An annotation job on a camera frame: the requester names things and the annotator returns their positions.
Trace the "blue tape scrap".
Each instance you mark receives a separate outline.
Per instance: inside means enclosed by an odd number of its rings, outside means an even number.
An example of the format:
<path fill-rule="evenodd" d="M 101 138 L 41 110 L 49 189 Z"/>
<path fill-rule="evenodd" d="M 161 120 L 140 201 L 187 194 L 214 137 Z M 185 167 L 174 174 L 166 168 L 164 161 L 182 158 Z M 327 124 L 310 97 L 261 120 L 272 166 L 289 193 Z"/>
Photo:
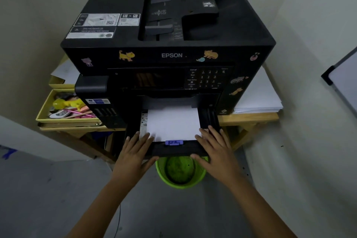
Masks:
<path fill-rule="evenodd" d="M 6 151 L 1 157 L 4 160 L 8 160 L 12 154 L 17 152 L 16 149 L 12 149 L 8 147 L 0 147 L 0 149 Z"/>

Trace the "green plastic bucket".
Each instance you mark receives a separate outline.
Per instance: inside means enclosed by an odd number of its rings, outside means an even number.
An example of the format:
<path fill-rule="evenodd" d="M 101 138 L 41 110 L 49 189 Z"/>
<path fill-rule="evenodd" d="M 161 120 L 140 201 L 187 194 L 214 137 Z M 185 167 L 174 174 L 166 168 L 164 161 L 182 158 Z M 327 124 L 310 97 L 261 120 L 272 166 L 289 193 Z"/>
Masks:
<path fill-rule="evenodd" d="M 163 157 L 155 162 L 157 173 L 168 186 L 187 189 L 203 180 L 206 170 L 189 156 Z"/>

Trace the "white paper sheets in tray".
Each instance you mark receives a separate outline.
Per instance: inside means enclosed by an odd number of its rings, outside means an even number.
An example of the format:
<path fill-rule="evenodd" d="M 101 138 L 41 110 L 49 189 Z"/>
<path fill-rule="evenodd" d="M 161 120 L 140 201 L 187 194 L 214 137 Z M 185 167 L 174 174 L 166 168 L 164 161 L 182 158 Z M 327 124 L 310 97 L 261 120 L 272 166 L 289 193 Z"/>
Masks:
<path fill-rule="evenodd" d="M 147 132 L 154 142 L 194 141 L 200 127 L 198 109 L 191 106 L 148 110 Z"/>

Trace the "person's left hand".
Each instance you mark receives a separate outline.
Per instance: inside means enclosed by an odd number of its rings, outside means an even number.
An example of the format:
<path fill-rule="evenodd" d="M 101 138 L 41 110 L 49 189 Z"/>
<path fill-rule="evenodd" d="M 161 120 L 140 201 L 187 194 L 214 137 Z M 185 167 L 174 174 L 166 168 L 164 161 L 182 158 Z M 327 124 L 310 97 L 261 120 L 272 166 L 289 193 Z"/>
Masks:
<path fill-rule="evenodd" d="M 140 132 L 136 132 L 131 137 L 131 149 L 123 152 L 123 148 L 114 165 L 111 181 L 115 182 L 121 188 L 131 190 L 144 176 L 140 168 L 144 163 L 144 158 L 147 152 L 139 152 L 138 142 L 140 141 Z M 150 145 L 154 137 L 150 136 Z"/>

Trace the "black multifunction printer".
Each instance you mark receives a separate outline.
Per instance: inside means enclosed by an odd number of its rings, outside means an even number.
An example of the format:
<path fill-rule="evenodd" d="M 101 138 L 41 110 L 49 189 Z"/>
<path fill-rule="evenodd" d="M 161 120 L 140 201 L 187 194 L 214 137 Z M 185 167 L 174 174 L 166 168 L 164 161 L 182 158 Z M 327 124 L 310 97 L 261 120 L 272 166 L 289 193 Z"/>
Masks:
<path fill-rule="evenodd" d="M 248 0 L 88 0 L 60 46 L 108 128 L 143 110 L 229 115 L 276 42 Z"/>

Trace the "person's right forearm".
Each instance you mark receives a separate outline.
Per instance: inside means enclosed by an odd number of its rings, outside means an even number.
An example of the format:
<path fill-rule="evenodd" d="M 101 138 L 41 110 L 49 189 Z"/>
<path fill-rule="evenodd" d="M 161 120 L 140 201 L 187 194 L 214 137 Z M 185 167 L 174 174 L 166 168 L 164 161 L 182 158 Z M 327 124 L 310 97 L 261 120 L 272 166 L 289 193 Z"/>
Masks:
<path fill-rule="evenodd" d="M 223 183 L 234 195 L 257 238 L 297 238 L 246 178 L 233 176 Z"/>

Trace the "black printer paper tray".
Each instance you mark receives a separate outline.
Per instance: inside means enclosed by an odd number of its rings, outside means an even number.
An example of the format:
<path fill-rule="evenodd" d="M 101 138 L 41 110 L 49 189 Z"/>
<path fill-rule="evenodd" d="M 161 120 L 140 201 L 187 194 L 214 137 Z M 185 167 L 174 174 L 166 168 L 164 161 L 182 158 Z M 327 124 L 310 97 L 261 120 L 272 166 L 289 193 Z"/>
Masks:
<path fill-rule="evenodd" d="M 208 126 L 212 126 L 216 131 L 220 130 L 217 114 L 212 108 L 197 108 L 200 120 L 201 128 L 208 130 Z M 140 138 L 147 133 L 147 117 L 148 110 L 140 108 L 134 109 L 134 112 L 127 114 L 126 117 L 126 134 L 125 136 L 134 136 L 136 132 L 140 132 Z M 153 142 L 151 143 L 144 159 L 150 159 L 154 156 L 162 157 L 174 157 L 174 156 L 190 156 L 191 154 L 197 154 L 201 157 L 208 156 L 204 148 L 194 141 L 165 141 L 165 142 Z"/>

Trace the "whiteboard with black corner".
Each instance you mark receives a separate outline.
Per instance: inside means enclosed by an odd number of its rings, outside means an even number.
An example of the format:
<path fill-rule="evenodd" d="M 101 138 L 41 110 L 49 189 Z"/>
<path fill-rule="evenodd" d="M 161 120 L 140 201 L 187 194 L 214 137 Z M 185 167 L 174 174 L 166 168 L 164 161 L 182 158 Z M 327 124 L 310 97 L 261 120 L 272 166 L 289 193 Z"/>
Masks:
<path fill-rule="evenodd" d="M 357 118 L 357 47 L 330 66 L 321 78 L 331 86 Z"/>

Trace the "yellow plastic toy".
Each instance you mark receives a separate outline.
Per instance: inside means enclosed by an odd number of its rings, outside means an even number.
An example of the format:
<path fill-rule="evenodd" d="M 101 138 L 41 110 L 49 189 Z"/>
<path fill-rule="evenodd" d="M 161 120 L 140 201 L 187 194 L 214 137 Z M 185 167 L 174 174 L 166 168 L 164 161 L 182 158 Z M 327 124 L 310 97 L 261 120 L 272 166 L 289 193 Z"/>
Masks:
<path fill-rule="evenodd" d="M 62 110 L 66 107 L 72 107 L 76 108 L 78 111 L 85 106 L 85 103 L 81 99 L 75 99 L 75 100 L 64 100 L 64 99 L 56 99 L 52 103 L 53 107 L 56 110 Z"/>

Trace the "pink pen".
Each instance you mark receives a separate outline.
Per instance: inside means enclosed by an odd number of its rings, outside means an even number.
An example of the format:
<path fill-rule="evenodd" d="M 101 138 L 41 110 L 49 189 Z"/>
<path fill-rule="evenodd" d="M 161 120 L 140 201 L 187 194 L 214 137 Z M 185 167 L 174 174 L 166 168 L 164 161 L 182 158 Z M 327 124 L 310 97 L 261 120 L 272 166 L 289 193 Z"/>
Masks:
<path fill-rule="evenodd" d="M 75 111 L 75 110 L 71 110 L 71 109 L 63 109 L 63 111 L 69 112 L 69 113 L 74 113 L 76 114 L 76 117 L 79 116 L 84 116 L 87 118 L 96 118 L 96 115 L 92 112 L 92 111 L 85 111 L 85 112 L 79 112 L 79 111 Z"/>

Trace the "large stack of white paper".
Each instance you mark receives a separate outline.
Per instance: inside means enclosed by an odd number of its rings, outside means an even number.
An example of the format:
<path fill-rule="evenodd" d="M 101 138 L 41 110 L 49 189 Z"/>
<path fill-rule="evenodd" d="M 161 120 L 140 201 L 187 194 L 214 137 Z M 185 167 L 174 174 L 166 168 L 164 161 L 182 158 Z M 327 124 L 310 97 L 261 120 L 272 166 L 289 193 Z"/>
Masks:
<path fill-rule="evenodd" d="M 261 67 L 236 104 L 233 114 L 277 113 L 282 109 L 282 101 Z"/>

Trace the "yellow tray with stationery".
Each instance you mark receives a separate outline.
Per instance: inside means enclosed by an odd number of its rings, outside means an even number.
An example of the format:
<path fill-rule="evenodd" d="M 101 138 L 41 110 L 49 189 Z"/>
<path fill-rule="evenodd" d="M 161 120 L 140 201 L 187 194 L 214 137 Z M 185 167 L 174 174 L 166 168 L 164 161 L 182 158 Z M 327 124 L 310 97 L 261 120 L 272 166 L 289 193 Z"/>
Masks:
<path fill-rule="evenodd" d="M 36 121 L 40 123 L 45 123 L 45 124 L 54 124 L 54 123 L 60 123 L 60 124 L 74 124 L 74 123 L 79 123 L 81 126 L 86 124 L 86 123 L 102 123 L 99 118 L 61 118 L 61 119 L 52 119 L 50 118 L 50 109 L 52 107 L 52 103 L 55 101 L 55 96 L 59 94 L 60 92 L 70 92 L 74 93 L 74 88 L 71 89 L 53 89 L 49 95 L 47 96 L 47 99 L 45 100 L 44 104 L 42 105 L 41 110 L 39 111 Z"/>

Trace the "person's right hand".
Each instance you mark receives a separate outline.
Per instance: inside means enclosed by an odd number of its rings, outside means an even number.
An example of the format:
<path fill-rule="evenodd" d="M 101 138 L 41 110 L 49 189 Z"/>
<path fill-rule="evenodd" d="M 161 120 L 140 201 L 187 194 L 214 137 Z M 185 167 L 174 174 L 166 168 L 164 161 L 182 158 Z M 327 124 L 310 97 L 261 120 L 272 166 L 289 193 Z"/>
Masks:
<path fill-rule="evenodd" d="M 220 131 L 217 132 L 212 126 L 208 126 L 209 132 L 217 141 L 216 150 L 205 150 L 210 158 L 210 168 L 205 169 L 212 177 L 216 178 L 230 191 L 239 185 L 241 180 L 240 167 L 233 150 L 222 147 L 223 144 Z M 195 139 L 199 143 L 199 136 L 195 135 Z"/>

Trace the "loose white paper sheet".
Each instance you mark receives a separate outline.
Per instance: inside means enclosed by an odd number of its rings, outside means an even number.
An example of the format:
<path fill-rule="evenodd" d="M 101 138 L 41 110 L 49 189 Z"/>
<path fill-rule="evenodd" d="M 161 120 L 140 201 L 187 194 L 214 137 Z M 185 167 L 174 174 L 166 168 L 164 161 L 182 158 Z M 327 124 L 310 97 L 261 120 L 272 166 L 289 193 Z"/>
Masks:
<path fill-rule="evenodd" d="M 63 63 L 51 73 L 52 76 L 63 79 L 64 84 L 75 84 L 80 75 L 78 69 L 75 67 L 70 59 L 65 60 Z"/>

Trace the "white oval stationery item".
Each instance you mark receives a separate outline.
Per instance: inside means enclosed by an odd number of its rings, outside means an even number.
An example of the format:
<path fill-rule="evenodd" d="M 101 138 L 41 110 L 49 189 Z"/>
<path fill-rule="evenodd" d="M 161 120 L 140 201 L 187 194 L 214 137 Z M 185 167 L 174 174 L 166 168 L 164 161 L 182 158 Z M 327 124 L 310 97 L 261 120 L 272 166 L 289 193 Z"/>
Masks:
<path fill-rule="evenodd" d="M 50 119 L 64 119 L 64 118 L 67 118 L 67 117 L 69 117 L 71 115 L 72 115 L 72 113 L 70 111 L 58 110 L 57 112 L 50 114 L 49 118 Z"/>

